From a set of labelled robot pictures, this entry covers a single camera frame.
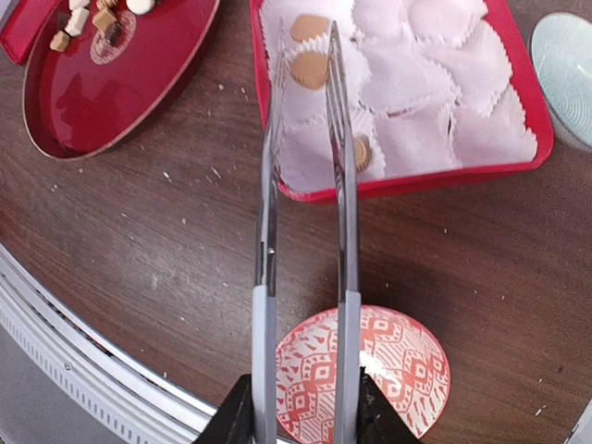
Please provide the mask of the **grey green bowl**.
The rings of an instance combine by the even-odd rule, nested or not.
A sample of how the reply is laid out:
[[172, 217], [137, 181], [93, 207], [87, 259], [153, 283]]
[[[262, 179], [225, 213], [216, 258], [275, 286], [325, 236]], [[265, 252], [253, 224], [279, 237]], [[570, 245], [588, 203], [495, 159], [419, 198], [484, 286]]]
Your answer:
[[535, 26], [529, 51], [556, 136], [591, 151], [591, 22], [567, 12]]

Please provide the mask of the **tan ridged chocolate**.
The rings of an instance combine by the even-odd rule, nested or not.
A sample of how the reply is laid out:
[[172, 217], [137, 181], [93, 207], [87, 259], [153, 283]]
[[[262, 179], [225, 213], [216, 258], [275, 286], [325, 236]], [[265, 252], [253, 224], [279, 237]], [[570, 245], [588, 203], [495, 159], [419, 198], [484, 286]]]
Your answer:
[[96, 4], [99, 9], [112, 9], [117, 6], [118, 0], [97, 0]]

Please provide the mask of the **red patterned bowl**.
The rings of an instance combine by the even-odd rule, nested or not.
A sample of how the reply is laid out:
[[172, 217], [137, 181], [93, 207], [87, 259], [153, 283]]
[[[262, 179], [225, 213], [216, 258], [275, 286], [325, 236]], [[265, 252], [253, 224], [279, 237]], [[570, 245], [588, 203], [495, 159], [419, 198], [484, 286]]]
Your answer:
[[[330, 309], [302, 321], [277, 346], [277, 419], [300, 443], [333, 440], [337, 341], [338, 312]], [[450, 394], [450, 366], [418, 321], [364, 306], [360, 364], [417, 438], [439, 419]]]

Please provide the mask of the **metal serving tongs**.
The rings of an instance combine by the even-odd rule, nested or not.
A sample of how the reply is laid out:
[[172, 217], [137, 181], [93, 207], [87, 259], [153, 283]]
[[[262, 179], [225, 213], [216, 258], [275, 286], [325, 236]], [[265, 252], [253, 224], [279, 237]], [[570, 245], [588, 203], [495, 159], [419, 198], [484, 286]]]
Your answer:
[[[277, 56], [265, 127], [260, 173], [261, 203], [252, 293], [252, 401], [254, 443], [277, 440], [276, 247], [278, 153], [283, 130], [286, 60]], [[334, 440], [357, 440], [362, 297], [359, 285], [358, 196], [355, 147], [339, 28], [330, 26], [327, 53], [327, 123], [339, 209], [338, 363]]]

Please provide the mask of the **tan round chocolate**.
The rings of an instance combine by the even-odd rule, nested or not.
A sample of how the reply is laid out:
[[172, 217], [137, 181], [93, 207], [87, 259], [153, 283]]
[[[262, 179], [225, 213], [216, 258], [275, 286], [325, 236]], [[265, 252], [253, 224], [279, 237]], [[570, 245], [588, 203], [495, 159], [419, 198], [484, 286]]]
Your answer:
[[290, 28], [294, 42], [301, 43], [322, 36], [327, 31], [328, 19], [324, 16], [302, 14]]
[[290, 63], [290, 74], [303, 88], [319, 91], [327, 82], [327, 57], [314, 51], [300, 53]]
[[355, 152], [356, 173], [365, 172], [373, 162], [373, 150], [367, 135], [361, 134], [353, 137]]

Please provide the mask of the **white paper cups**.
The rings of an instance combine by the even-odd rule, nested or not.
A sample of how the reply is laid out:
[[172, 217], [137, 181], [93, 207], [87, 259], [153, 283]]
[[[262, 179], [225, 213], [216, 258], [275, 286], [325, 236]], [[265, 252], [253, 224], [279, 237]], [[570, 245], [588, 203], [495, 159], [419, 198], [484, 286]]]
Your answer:
[[[369, 137], [373, 162], [359, 185], [462, 168], [530, 162], [537, 138], [510, 84], [513, 67], [487, 22], [485, 1], [264, 1], [259, 14], [270, 82], [286, 60], [280, 180], [296, 192], [334, 188], [326, 85], [312, 91], [290, 74], [300, 53], [327, 57], [330, 26], [342, 47], [353, 137]], [[327, 31], [297, 43], [302, 14]]]

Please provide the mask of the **dark chocolate on emblem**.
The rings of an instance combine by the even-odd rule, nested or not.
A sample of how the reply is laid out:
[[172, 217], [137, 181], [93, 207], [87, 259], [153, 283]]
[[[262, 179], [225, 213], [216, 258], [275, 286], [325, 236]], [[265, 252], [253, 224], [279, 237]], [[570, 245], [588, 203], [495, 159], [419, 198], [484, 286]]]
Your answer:
[[106, 43], [112, 47], [117, 47], [118, 42], [124, 36], [124, 31], [124, 27], [119, 22], [110, 24], [104, 32]]

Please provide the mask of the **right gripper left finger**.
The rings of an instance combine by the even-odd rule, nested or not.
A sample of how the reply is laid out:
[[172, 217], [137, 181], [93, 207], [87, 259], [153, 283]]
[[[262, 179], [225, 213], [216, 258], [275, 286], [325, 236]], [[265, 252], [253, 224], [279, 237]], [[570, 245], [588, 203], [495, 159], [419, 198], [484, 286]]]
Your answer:
[[253, 443], [252, 377], [238, 378], [193, 444]]

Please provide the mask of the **round red tray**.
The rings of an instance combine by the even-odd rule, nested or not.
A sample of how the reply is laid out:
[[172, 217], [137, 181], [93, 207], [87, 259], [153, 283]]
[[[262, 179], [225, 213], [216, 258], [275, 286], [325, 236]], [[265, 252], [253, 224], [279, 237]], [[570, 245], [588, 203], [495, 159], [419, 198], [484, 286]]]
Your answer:
[[120, 1], [113, 44], [88, 19], [61, 52], [50, 42], [65, 29], [66, 1], [54, 1], [25, 71], [22, 110], [33, 145], [73, 160], [125, 141], [181, 88], [215, 34], [219, 1], [158, 1], [136, 15]]

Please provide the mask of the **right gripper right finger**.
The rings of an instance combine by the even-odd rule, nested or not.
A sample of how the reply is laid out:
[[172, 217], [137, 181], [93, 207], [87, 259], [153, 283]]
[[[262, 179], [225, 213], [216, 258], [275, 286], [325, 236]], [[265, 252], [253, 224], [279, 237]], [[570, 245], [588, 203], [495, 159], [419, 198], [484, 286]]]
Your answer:
[[364, 367], [360, 368], [358, 443], [419, 444]]

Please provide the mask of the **tan square chocolate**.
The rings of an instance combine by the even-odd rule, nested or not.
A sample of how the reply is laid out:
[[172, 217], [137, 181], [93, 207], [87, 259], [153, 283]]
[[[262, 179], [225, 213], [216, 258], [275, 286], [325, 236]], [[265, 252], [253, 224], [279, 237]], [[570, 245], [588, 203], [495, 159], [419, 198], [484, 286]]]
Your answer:
[[117, 16], [108, 7], [99, 8], [92, 17], [93, 26], [100, 32], [106, 32], [116, 22]]

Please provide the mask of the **white oval chocolate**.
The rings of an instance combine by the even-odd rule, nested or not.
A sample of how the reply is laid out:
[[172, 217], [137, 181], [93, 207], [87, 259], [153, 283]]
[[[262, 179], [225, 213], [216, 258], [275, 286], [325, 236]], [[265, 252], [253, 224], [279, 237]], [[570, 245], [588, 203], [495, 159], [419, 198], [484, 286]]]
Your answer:
[[135, 15], [145, 15], [155, 7], [155, 0], [126, 0], [126, 6]]

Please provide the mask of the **white square chocolate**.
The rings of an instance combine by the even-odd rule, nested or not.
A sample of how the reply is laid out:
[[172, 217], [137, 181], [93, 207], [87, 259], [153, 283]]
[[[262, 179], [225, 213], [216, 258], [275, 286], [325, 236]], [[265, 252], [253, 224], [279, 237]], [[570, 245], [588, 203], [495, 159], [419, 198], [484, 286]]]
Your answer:
[[80, 36], [89, 16], [90, 10], [85, 7], [77, 7], [73, 9], [65, 27], [65, 33], [70, 37]]
[[68, 7], [71, 11], [79, 8], [86, 8], [91, 3], [91, 0], [68, 0]]

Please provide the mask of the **red chocolate box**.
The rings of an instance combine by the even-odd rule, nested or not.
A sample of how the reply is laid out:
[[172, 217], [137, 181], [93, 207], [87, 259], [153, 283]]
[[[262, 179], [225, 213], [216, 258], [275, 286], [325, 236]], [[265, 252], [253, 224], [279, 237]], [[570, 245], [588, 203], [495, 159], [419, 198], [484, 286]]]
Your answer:
[[[263, 2], [258, 0], [250, 1], [250, 13], [255, 85], [261, 120], [265, 127], [269, 115], [271, 82], [268, 78], [267, 55], [259, 14]], [[514, 20], [507, 1], [491, 0], [485, 1], [485, 3], [489, 10], [487, 22], [499, 34], [512, 63], [514, 73], [510, 84], [519, 95], [524, 107], [525, 125], [536, 135], [537, 153], [534, 159], [522, 164], [462, 168], [402, 179], [384, 179], [366, 182], [358, 185], [358, 197], [360, 199], [385, 197], [501, 179], [519, 172], [534, 170], [549, 158], [554, 146], [554, 131], [543, 92], [539, 86], [530, 55], [528, 54], [518, 25]], [[303, 203], [328, 204], [334, 201], [336, 197], [334, 188], [312, 193], [296, 192], [290, 190], [281, 180], [278, 183], [278, 189], [292, 200]]]

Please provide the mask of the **red box lid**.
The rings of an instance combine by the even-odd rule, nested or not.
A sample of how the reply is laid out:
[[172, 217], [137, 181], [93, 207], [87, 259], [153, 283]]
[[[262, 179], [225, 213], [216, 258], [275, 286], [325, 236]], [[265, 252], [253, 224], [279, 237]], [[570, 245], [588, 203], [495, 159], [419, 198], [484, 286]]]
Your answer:
[[1, 47], [15, 65], [27, 60], [37, 34], [59, 1], [11, 1], [1, 20]]

